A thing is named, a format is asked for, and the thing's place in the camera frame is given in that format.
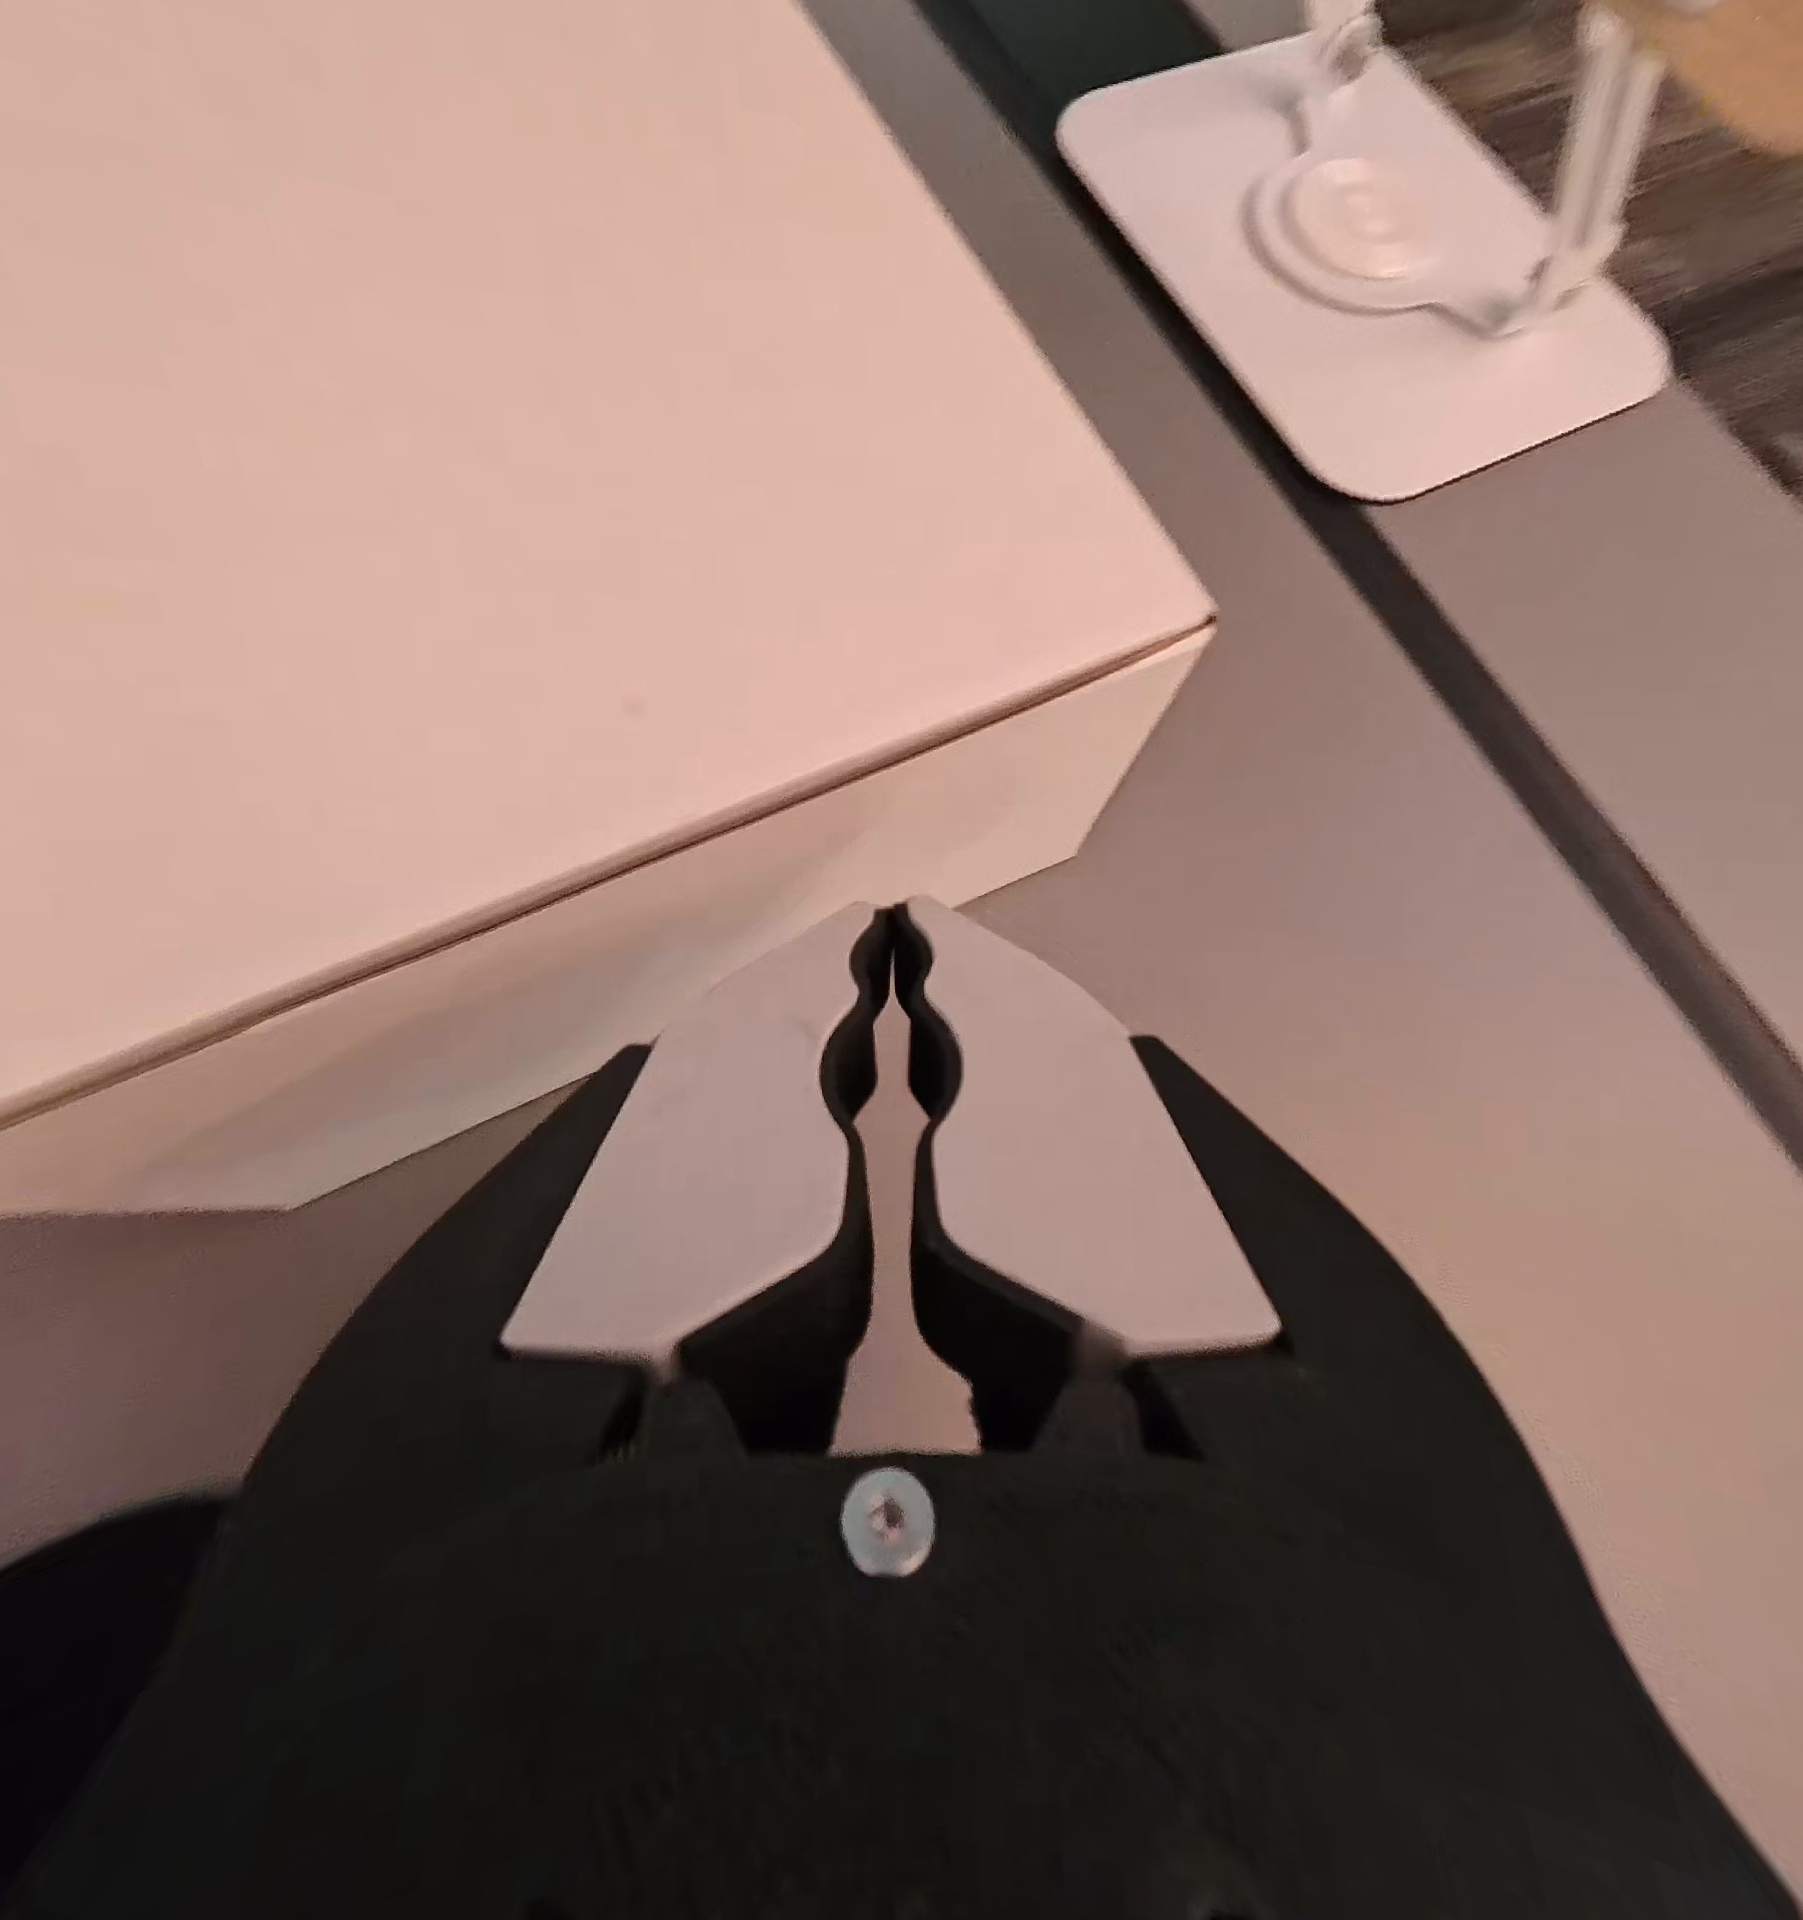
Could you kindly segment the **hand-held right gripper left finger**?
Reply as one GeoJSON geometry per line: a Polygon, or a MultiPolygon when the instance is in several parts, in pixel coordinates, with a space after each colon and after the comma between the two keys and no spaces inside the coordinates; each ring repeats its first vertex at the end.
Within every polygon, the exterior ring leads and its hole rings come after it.
{"type": "Polygon", "coordinates": [[[833,1250],[866,1200],[889,916],[854,905],[651,1046],[510,1322],[507,1354],[679,1366],[833,1250]]]}

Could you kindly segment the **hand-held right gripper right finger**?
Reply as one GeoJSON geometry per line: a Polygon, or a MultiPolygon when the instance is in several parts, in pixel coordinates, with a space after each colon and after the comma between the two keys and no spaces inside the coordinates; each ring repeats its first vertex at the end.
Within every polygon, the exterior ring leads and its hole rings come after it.
{"type": "Polygon", "coordinates": [[[1257,1353],[1280,1315],[1126,1027],[970,916],[893,916],[934,1226],[1120,1358],[1257,1353]]]}

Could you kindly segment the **white cardboard box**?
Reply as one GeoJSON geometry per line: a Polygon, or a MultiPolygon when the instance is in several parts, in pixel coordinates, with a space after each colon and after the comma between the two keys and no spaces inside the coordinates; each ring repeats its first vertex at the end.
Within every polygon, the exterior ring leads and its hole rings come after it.
{"type": "Polygon", "coordinates": [[[0,1217],[1071,858],[1214,632],[800,3],[0,3],[0,1217]]]}

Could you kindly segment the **white desk stand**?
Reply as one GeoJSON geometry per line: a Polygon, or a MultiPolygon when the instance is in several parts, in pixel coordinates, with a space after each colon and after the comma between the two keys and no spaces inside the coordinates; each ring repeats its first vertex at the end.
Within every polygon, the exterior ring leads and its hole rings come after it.
{"type": "Polygon", "coordinates": [[[1631,410],[1671,379],[1607,277],[1663,63],[1594,3],[1552,204],[1384,45],[1372,3],[1102,87],[1057,153],[1324,488],[1392,506],[1631,410]]]}

